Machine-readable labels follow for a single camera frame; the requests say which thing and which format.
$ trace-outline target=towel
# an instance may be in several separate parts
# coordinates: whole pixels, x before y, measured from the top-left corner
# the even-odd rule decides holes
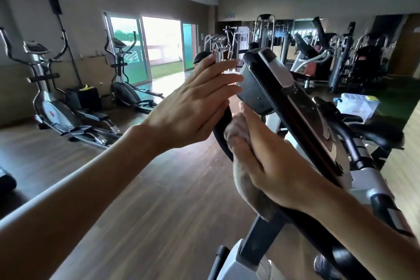
[[[251,146],[247,122],[242,113],[233,116],[232,121],[226,127],[224,134],[228,145],[229,140],[232,137],[240,137]],[[277,211],[278,205],[265,195],[262,190],[254,186],[249,173],[244,169],[241,163],[239,163],[235,155],[233,170],[235,186],[241,197],[262,219],[270,222]]]

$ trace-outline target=seat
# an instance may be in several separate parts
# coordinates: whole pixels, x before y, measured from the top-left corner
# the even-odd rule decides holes
[[[348,126],[355,134],[383,149],[402,149],[404,146],[404,133],[391,124],[373,121],[370,124],[354,123]]]

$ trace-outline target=sliding glass door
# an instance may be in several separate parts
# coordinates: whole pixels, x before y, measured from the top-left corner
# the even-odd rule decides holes
[[[131,54],[126,54],[124,59],[127,65],[124,68],[131,84],[141,84],[151,81],[150,70],[148,68],[141,23],[138,19],[111,17],[105,14],[108,24],[108,31],[112,38],[117,38],[127,44],[127,50],[134,42],[134,32],[136,32],[136,45],[131,50]]]
[[[182,41],[184,49],[184,71],[194,69],[193,60],[198,51],[198,26],[182,24]]]

